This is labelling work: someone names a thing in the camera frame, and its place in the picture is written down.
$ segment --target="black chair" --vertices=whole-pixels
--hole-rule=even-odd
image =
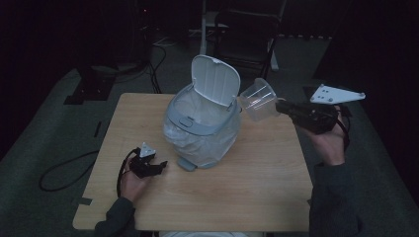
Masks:
[[[287,0],[229,0],[226,8],[243,12],[252,12],[281,16]]]
[[[233,66],[260,69],[259,77],[266,79],[280,34],[278,15],[227,9],[214,23],[213,56]]]

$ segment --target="table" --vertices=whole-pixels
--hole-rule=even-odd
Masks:
[[[307,231],[312,184],[292,121],[242,113],[236,142],[214,167],[187,172],[162,131],[173,95],[123,94],[79,204],[76,229],[93,229],[117,199],[119,168],[143,141],[168,160],[135,204],[136,228],[174,231]]]

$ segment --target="sleeve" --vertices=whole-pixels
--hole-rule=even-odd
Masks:
[[[355,188],[346,164],[314,167],[310,237],[367,236],[355,210]]]
[[[132,207],[132,202],[124,197],[119,197],[106,213],[106,220],[96,224],[95,236],[126,236],[128,232],[135,231],[134,212],[135,208]]]

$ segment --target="trash can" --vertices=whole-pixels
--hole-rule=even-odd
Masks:
[[[240,76],[216,58],[192,61],[192,83],[169,103],[163,132],[187,171],[216,165],[234,143],[240,128],[237,94]]]

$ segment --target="person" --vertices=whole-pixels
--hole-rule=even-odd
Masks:
[[[309,137],[322,158],[322,162],[314,167],[309,236],[367,236],[366,228],[355,209],[355,187],[345,163],[344,131],[338,124],[322,134],[314,134],[302,127],[299,129]],[[132,204],[142,196],[151,179],[140,179],[133,172],[124,174],[121,197],[107,212],[107,219],[96,225],[95,236],[139,236],[134,230],[135,210]]]

